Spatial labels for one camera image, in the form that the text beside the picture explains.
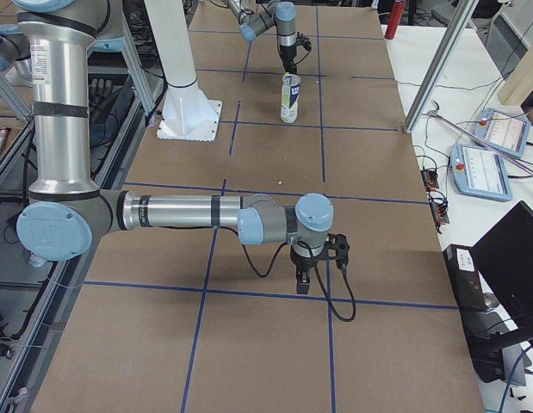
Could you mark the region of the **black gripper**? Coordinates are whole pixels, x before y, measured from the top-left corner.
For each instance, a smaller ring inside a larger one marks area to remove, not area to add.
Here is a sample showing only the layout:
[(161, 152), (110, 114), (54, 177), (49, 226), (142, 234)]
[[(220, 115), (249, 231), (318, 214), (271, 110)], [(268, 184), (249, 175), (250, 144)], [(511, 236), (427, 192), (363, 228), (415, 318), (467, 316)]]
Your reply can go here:
[(290, 46), (279, 46), (279, 56), (284, 65), (284, 70), (289, 74), (297, 74), (297, 66), (294, 64), (294, 59), (297, 54), (296, 44)]
[(294, 248), (290, 251), (290, 258), (296, 268), (296, 293), (297, 294), (309, 294), (310, 288), (310, 276), (309, 271), (318, 262), (324, 260), (324, 256), (320, 253), (317, 256), (310, 256), (309, 251), (305, 251), (302, 254), (297, 252)]

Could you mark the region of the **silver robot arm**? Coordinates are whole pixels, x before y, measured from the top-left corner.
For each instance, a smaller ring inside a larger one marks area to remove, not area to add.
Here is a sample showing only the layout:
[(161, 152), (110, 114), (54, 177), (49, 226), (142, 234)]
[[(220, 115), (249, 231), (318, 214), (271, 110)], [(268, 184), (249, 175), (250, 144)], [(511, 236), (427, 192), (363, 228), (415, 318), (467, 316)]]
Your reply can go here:
[(30, 44), (38, 167), (16, 223), (27, 250), (59, 262), (115, 231), (221, 228), (244, 246), (289, 245), (299, 294), (307, 293), (319, 262), (346, 268), (348, 247), (330, 232), (334, 208), (322, 194), (279, 206), (262, 194), (157, 196), (100, 188), (90, 175), (88, 53), (98, 41), (123, 39), (122, 4), (20, 1), (17, 8)]
[(297, 54), (296, 12), (294, 4), (285, 1), (270, 1), (262, 11), (250, 9), (247, 1), (224, 1), (232, 11), (239, 25), (242, 37), (251, 42), (270, 28), (276, 28), (278, 54), (284, 70), (297, 74), (294, 59)]

